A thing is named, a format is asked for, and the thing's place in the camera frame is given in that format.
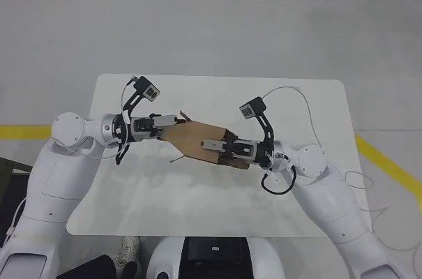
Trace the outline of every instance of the cardboard flap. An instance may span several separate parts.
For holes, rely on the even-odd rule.
[[[217,164],[219,153],[202,148],[202,140],[222,140],[226,129],[190,121],[166,127],[161,139],[173,144],[184,156]]]

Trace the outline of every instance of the black panel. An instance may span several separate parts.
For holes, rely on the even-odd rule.
[[[253,279],[246,238],[186,237],[180,279]]]

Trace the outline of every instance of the wire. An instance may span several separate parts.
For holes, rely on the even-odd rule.
[[[122,115],[122,117],[124,116],[124,104],[123,104],[124,93],[126,92],[127,87],[130,85],[130,83],[132,81],[133,81],[133,77],[132,77],[132,79],[129,82],[127,82],[127,84],[125,85],[124,89],[122,90],[122,94],[121,94],[121,115]],[[127,143],[127,141],[128,141],[127,140],[128,139],[128,126],[127,126],[127,123],[126,123],[126,121],[125,121],[124,118],[123,118],[123,122],[124,122],[124,126],[126,127],[126,138],[124,140],[124,143],[122,144],[121,150],[119,150],[117,153],[115,153],[113,155],[110,155],[110,156],[105,156],[105,157],[94,157],[94,156],[90,156],[88,154],[83,154],[82,152],[79,152],[79,151],[75,151],[75,150],[70,149],[68,146],[66,146],[63,142],[61,142],[60,140],[58,140],[55,137],[48,137],[48,139],[54,139],[57,142],[57,144],[59,144],[60,146],[64,147],[65,149],[67,149],[67,150],[69,150],[69,151],[71,151],[73,153],[76,153],[78,155],[81,155],[81,156],[90,158],[90,159],[99,159],[99,160],[110,159],[110,158],[116,157],[117,155],[123,153],[124,149],[127,147],[127,144],[128,144]]]
[[[296,92],[298,92],[299,94],[301,94],[301,96],[305,100],[306,105],[307,105],[308,115],[310,116],[310,124],[311,124],[311,129],[313,131],[313,135],[315,135],[315,138],[316,138],[316,141],[317,141],[317,145],[321,146],[321,142],[320,142],[319,138],[317,137],[317,134],[316,134],[316,131],[315,131],[315,127],[313,125],[313,117],[311,115],[311,110],[310,110],[310,106],[308,104],[308,100],[307,100],[306,96],[302,93],[302,91],[301,91],[300,88],[298,88],[297,86],[279,86],[279,87],[276,87],[275,89],[270,90],[265,95],[263,95],[262,99],[264,99],[265,97],[267,97],[269,94],[273,93],[274,91],[279,90],[279,89],[284,89],[284,88],[285,89],[293,89],[293,90],[295,90]]]
[[[263,188],[265,191],[267,191],[268,193],[270,193],[270,194],[273,194],[273,195],[284,195],[284,194],[288,193],[289,191],[291,191],[291,189],[294,187],[294,184],[296,183],[296,177],[297,177],[297,175],[296,175],[296,168],[295,168],[294,166],[292,166],[292,171],[293,171],[293,181],[292,181],[292,183],[290,184],[290,186],[288,187],[288,189],[286,189],[286,190],[285,190],[285,191],[283,191],[283,192],[274,192],[274,191],[272,191],[272,190],[269,190],[269,189],[265,186],[265,180],[266,180],[266,178],[268,177],[268,173],[264,174],[264,177],[262,178],[262,181],[260,181],[260,185],[262,185],[262,188]]]
[[[6,245],[6,243],[9,241],[11,236],[13,235],[14,229],[15,229],[15,219],[17,219],[18,211],[22,207],[24,201],[26,201],[26,197],[18,204],[17,209],[15,210],[13,221],[10,223],[10,227],[8,231],[6,232],[6,238],[4,239],[3,246]]]
[[[378,217],[380,217],[381,215],[383,215],[387,210],[389,210],[390,208],[392,208],[392,206],[386,206],[386,207],[384,207],[383,209],[375,209],[375,210],[365,210],[365,209],[360,209],[360,210],[362,210],[362,211],[365,211],[365,212],[379,212],[378,213],[378,215],[376,215],[373,219],[372,219],[372,224],[371,224],[371,230],[372,230],[372,232],[375,234],[375,236],[377,237],[377,239],[378,239],[378,241],[384,246],[384,247],[386,247],[386,248],[388,248],[388,249],[390,249],[390,250],[393,250],[393,251],[396,251],[396,252],[407,252],[407,251],[411,251],[411,250],[413,250],[414,252],[412,253],[412,269],[414,270],[414,273],[415,273],[415,276],[417,277],[417,279],[420,279],[420,275],[419,275],[419,273],[418,273],[418,271],[417,271],[417,268],[415,267],[415,256],[416,256],[416,253],[417,253],[417,251],[419,250],[419,247],[421,246],[421,241],[419,241],[414,247],[411,247],[411,248],[403,248],[403,249],[401,249],[401,248],[393,248],[393,247],[391,247],[391,246],[389,246],[389,245],[387,245],[387,244],[385,244],[385,242],[383,242],[378,236],[377,236],[377,233],[376,233],[376,231],[375,231],[375,228],[374,228],[374,224],[375,224],[375,222],[377,221],[377,219],[378,219]]]
[[[363,174],[361,172],[357,172],[356,170],[350,170],[350,171],[345,172],[345,174],[344,174],[345,183],[347,183],[350,187],[355,188],[355,189],[361,189],[361,190],[365,190],[366,189],[366,187],[353,186],[352,184],[348,183],[347,182],[347,174],[349,174],[349,173],[360,174],[360,175],[364,176],[365,178],[367,178],[372,183],[372,187],[375,186],[375,182],[369,176],[367,176],[367,175],[365,175],[365,174]]]

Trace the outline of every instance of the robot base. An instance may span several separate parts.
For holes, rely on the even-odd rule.
[[[261,238],[167,237],[154,250],[147,279],[285,279],[274,247]]]

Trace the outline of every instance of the brown cardboard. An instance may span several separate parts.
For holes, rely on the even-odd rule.
[[[213,164],[248,169],[249,164],[242,160],[219,160],[218,151],[202,148],[203,140],[223,140],[225,134],[235,136],[225,128],[190,121],[164,128],[161,139],[173,144],[184,156]]]

